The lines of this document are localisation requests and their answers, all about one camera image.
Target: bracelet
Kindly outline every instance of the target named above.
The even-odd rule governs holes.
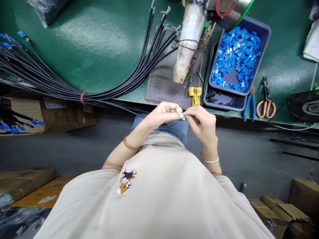
[[[124,143],[124,145],[125,145],[128,149],[133,150],[133,151],[137,151],[137,150],[140,149],[140,147],[135,148],[135,147],[129,145],[129,143],[126,141],[126,137],[127,137],[127,136],[124,137],[123,143]]]
[[[218,159],[217,160],[215,160],[215,161],[213,161],[213,162],[209,162],[209,161],[206,161],[205,159],[202,159],[204,162],[206,162],[206,163],[216,163],[216,162],[218,162],[219,161],[219,157],[218,157]]]

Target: green workbench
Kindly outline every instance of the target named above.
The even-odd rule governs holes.
[[[255,80],[257,102],[262,99],[263,76],[268,77],[271,99],[277,107],[291,94],[310,90],[315,63],[301,56],[311,26],[311,4],[312,1],[304,0],[255,0],[248,12],[248,16],[272,28]],[[0,32],[23,41],[16,35],[17,30],[23,31],[65,81],[86,92],[102,92],[120,84],[137,64],[150,5],[151,0],[74,0],[53,24],[44,29],[25,1],[1,1]],[[171,6],[167,17],[169,25],[182,23],[184,8],[181,2],[157,0],[154,25],[160,22],[160,11],[166,10],[167,5]],[[217,27],[213,41],[218,41],[220,32]],[[120,99],[149,104],[144,100],[146,85],[144,81]],[[207,110],[228,117],[242,115],[241,112]],[[286,106],[276,114],[273,122],[305,125],[292,122]]]

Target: yellow tool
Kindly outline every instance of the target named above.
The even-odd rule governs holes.
[[[193,97],[193,106],[199,105],[199,97],[202,95],[202,88],[189,87],[188,94]]]

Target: black cable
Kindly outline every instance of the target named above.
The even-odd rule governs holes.
[[[154,9],[149,13],[147,29],[144,37],[144,43],[141,50],[141,55],[138,63],[132,73],[119,85],[101,93],[85,93],[81,90],[75,89],[63,79],[61,79],[40,57],[37,53],[34,43],[24,34],[22,36],[30,45],[35,59],[28,51],[19,43],[7,38],[10,45],[8,49],[0,45],[0,71],[4,71],[13,75],[23,82],[26,82],[33,87],[19,84],[11,79],[3,78],[2,83],[13,85],[21,90],[32,92],[35,94],[47,95],[63,100],[70,100],[76,102],[83,102],[85,104],[105,107],[108,109],[117,108],[120,111],[127,111],[141,116],[137,112],[149,112],[136,106],[131,106],[119,101],[112,100],[112,98],[127,94],[132,90],[138,88],[142,82],[147,78],[150,71],[167,55],[171,54],[177,48],[173,48],[163,55],[165,49],[177,37],[177,32],[173,32],[165,40],[167,26],[164,25],[167,13],[163,14],[161,22],[155,33],[152,43],[149,46],[150,34],[154,19]]]

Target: silver bangle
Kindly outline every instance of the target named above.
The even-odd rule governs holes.
[[[209,161],[206,161],[205,159],[202,159],[204,162],[206,162],[206,163],[216,163],[216,162],[218,162],[219,161],[219,157],[218,157],[218,159],[217,160],[215,160],[215,161],[213,161],[213,162],[209,162]]]

